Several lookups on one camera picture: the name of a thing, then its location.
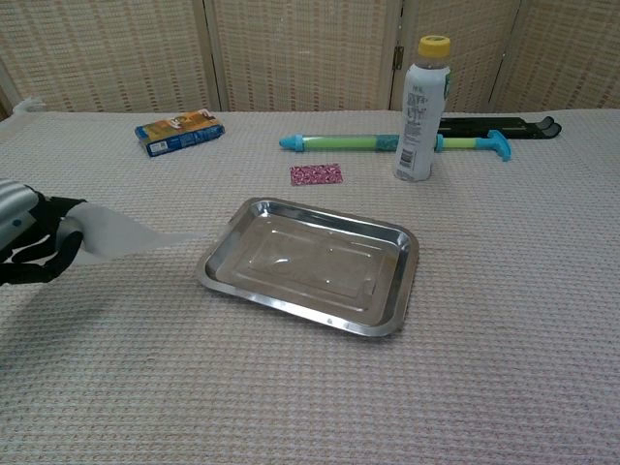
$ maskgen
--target stainless steel tray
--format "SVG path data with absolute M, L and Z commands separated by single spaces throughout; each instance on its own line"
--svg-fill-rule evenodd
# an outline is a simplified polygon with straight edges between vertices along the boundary
M 364 336 L 405 320 L 418 241 L 399 226 L 250 199 L 201 258 L 209 289 Z

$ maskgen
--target bottle label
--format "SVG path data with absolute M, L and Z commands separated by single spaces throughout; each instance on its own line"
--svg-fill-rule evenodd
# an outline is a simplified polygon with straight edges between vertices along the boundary
M 426 114 L 426 102 L 428 99 L 424 96 L 424 89 L 414 85 L 412 91 L 407 94 L 407 123 L 405 124 L 403 151 L 400 155 L 400 166 L 408 170 L 411 169 L 415 160 L 414 147 L 419 145 L 420 123 Z
M 448 94 L 450 93 L 450 81 L 452 79 L 451 75 L 452 71 L 448 71 L 446 74 L 446 84 L 444 84 L 444 100 L 448 98 Z

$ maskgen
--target woven screen panel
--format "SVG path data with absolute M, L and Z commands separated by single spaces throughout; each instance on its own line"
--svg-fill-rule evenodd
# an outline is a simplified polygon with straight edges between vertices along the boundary
M 485 110 L 518 2 L 419 0 L 418 3 L 414 46 L 407 66 L 417 58 L 420 37 L 448 36 L 451 82 L 446 110 Z M 403 25 L 403 29 L 410 30 L 409 25 Z
M 499 111 L 620 108 L 620 1 L 532 0 Z
M 388 2 L 213 4 L 231 110 L 382 107 L 378 90 Z M 391 70 L 387 74 L 391 79 Z
M 209 106 L 191 0 L 4 1 L 0 59 L 20 95 L 48 109 Z

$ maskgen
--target spray can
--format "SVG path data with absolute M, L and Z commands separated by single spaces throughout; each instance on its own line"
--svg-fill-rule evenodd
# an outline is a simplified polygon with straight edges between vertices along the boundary
M 403 126 L 396 148 L 394 175 L 406 181 L 430 176 L 435 138 L 450 89 L 450 39 L 424 36 L 418 59 L 405 76 Z

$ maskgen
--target table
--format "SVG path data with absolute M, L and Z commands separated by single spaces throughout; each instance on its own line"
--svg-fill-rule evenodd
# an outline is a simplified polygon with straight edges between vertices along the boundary
M 619 463 L 620 110 L 549 114 L 559 138 L 515 140 L 509 163 L 446 152 L 417 184 L 391 154 L 277 145 L 397 132 L 392 111 L 220 113 L 223 137 L 155 159 L 133 130 L 158 114 L 0 124 L 2 176 L 203 234 L 0 288 L 0 461 Z M 344 183 L 291 186 L 318 163 Z M 200 255 L 264 196 L 411 230 L 403 330 L 363 338 L 203 288 Z

